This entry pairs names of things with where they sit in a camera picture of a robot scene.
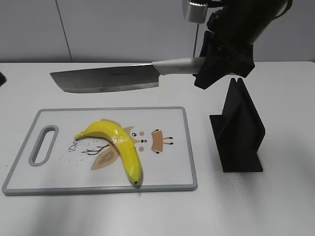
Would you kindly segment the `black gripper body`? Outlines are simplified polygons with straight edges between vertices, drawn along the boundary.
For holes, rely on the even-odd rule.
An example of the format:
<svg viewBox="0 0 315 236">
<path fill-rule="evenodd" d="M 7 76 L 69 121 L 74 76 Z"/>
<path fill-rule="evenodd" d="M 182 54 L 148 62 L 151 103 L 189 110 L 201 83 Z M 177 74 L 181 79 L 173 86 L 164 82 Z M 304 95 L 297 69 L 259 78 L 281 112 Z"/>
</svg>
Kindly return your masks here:
<svg viewBox="0 0 315 236">
<path fill-rule="evenodd" d="M 225 48 L 233 55 L 253 54 L 254 6 L 253 5 L 209 5 L 216 8 L 207 22 Z"/>
</svg>

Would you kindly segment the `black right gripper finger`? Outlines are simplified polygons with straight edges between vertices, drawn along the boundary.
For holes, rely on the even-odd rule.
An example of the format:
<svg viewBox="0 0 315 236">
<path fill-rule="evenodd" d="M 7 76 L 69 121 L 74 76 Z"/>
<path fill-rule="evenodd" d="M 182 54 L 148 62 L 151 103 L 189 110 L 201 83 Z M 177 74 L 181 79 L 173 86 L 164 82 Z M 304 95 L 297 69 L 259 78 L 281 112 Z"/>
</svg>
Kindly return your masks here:
<svg viewBox="0 0 315 236">
<path fill-rule="evenodd" d="M 224 56 L 207 56 L 196 74 L 194 85 L 207 89 L 219 79 L 229 74 L 247 77 L 254 69 L 253 54 L 236 54 L 229 58 Z"/>
</svg>

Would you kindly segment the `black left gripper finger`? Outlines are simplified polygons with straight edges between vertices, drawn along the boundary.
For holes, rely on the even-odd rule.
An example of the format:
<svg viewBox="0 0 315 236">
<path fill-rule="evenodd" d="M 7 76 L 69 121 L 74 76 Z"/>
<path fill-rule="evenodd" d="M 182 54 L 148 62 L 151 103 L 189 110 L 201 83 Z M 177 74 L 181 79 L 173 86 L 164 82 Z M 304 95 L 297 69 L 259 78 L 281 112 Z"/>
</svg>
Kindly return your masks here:
<svg viewBox="0 0 315 236">
<path fill-rule="evenodd" d="M 204 57 L 204 62 L 199 70 L 202 73 L 229 74 L 230 54 L 214 32 L 204 33 L 200 57 Z"/>
</svg>

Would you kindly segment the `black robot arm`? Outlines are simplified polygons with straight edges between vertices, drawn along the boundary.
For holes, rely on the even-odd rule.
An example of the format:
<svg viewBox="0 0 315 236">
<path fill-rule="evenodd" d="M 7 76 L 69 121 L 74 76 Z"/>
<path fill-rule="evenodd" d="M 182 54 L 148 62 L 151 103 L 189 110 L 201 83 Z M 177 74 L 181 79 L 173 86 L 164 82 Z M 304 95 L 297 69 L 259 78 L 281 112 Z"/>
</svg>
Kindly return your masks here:
<svg viewBox="0 0 315 236">
<path fill-rule="evenodd" d="M 247 77 L 254 69 L 253 45 L 266 27 L 292 7 L 291 0 L 210 1 L 218 8 L 207 22 L 195 86 L 207 89 L 228 74 Z"/>
</svg>

